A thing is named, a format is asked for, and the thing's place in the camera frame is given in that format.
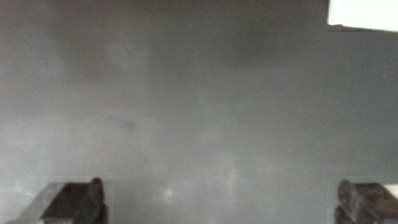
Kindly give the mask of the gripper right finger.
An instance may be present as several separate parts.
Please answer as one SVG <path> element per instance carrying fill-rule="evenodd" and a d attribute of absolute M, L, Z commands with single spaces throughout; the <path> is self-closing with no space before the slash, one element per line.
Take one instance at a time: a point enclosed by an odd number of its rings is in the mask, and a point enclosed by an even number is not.
<path fill-rule="evenodd" d="M 398 184 L 339 182 L 333 224 L 398 224 Z"/>

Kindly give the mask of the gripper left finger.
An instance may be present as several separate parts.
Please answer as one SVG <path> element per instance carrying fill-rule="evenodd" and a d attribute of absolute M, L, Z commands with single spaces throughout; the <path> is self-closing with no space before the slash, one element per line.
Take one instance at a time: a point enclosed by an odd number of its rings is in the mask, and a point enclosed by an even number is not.
<path fill-rule="evenodd" d="M 102 181 L 53 182 L 21 212 L 17 224 L 108 224 Z"/>

